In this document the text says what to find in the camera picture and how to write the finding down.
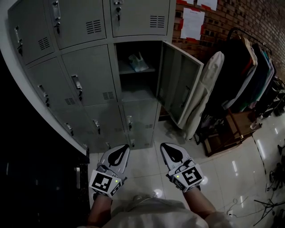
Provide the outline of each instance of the clothing rack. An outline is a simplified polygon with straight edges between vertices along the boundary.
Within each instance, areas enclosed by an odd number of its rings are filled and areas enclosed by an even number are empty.
[[[253,35],[251,35],[250,33],[238,28],[238,27],[234,27],[232,28],[229,32],[228,32],[228,37],[227,37],[227,41],[229,41],[231,39],[231,36],[232,36],[232,33],[235,31],[235,30],[238,30],[246,35],[248,35],[249,37],[251,37],[252,39],[256,40],[257,42],[261,43],[264,47],[266,47],[269,51],[270,51],[270,55],[272,55],[272,50],[267,47],[264,42],[261,42],[260,40],[256,39]]]

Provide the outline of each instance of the white tiled floor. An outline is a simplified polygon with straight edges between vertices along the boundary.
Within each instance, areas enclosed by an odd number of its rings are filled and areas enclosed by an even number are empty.
[[[184,141],[181,131],[171,122],[159,122],[154,146],[131,151],[125,171],[128,180],[115,194],[112,209],[131,200],[135,195],[151,195],[154,191],[160,198],[179,200],[189,208],[181,191],[165,176],[168,168],[160,153],[161,143],[175,143],[184,147],[195,162],[200,164],[205,176],[200,185],[201,191],[217,210],[222,212],[233,210],[233,214],[237,217],[260,211],[262,205],[254,200],[267,202],[272,196],[272,190],[266,193],[265,186],[269,172],[281,159],[277,144],[283,146],[285,143],[285,115],[280,117],[272,115],[262,123],[262,128],[236,149],[208,158],[205,156],[202,144],[196,145],[195,141]],[[101,157],[102,154],[90,155],[89,175],[97,167]],[[275,191],[272,200],[275,203],[284,201],[285,187]],[[262,213],[241,218],[234,217],[234,219],[241,228],[252,227],[261,218]],[[272,213],[269,213],[255,227],[270,227],[272,219]]]

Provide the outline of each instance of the wall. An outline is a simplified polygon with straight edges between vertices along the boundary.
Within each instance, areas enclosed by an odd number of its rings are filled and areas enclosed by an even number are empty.
[[[233,27],[239,27],[264,42],[272,50],[277,74],[285,81],[285,1],[284,0],[218,0],[217,10],[205,10],[177,0],[172,43],[202,62],[219,50]],[[194,7],[205,12],[204,31],[200,41],[180,39],[179,23],[183,8]]]
[[[16,81],[23,94],[30,101],[32,106],[46,120],[46,122],[56,130],[66,141],[78,149],[81,153],[86,154],[84,150],[57,122],[51,115],[48,108],[43,105],[38,95],[30,85],[25,73],[18,61],[18,58],[13,50],[12,43],[8,33],[8,9],[16,2],[16,0],[0,0],[0,49],[6,65],[9,68],[11,75]]]

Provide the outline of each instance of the person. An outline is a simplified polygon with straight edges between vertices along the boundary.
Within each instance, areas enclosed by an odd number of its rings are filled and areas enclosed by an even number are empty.
[[[218,212],[211,202],[194,187],[183,193],[190,210],[179,201],[155,196],[136,197],[127,207],[112,213],[112,199],[97,195],[87,226],[80,228],[236,228],[232,218]]]

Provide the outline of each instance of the paper notice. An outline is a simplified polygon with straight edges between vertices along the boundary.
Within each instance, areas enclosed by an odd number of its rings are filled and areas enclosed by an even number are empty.
[[[183,10],[183,27],[180,38],[200,40],[201,26],[204,23],[205,12],[198,12],[188,8]]]
[[[186,0],[188,4],[194,5],[194,0]]]
[[[197,5],[205,5],[211,8],[211,10],[217,9],[218,0],[198,0]]]

